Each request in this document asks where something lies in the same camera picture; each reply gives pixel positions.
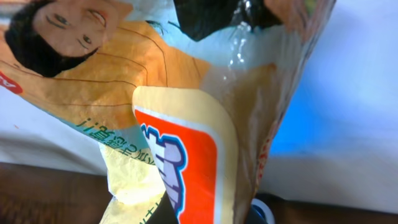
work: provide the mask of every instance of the eye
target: eye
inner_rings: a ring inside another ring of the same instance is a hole
[[[88,38],[86,35],[83,35],[83,40],[85,40],[85,42],[91,44],[90,38]]]
[[[54,17],[56,18],[56,20],[58,20],[60,23],[64,24],[64,25],[70,25],[69,22],[62,16],[58,15],[58,14],[54,14]]]

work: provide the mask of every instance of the smiling mouth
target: smiling mouth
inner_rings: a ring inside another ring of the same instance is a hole
[[[96,11],[96,10],[88,10],[88,12],[91,13],[91,15],[103,26],[106,27],[106,19],[105,16],[102,15],[102,13]]]

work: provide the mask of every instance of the red logo with white text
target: red logo with white text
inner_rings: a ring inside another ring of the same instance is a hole
[[[6,87],[9,91],[20,94],[23,92],[23,89],[18,85],[18,83],[12,81],[10,78],[5,76],[2,72],[0,72],[0,86]]]

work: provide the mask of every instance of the wooden surface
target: wooden surface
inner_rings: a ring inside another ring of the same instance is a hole
[[[398,224],[398,215],[259,198],[277,224]],[[97,224],[110,200],[106,177],[0,163],[0,224]]]

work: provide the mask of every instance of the teeth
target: teeth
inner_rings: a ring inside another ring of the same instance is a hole
[[[105,19],[101,14],[99,14],[98,12],[91,12],[91,13],[93,14],[94,17],[97,18],[97,20],[99,20],[102,26],[105,26]]]

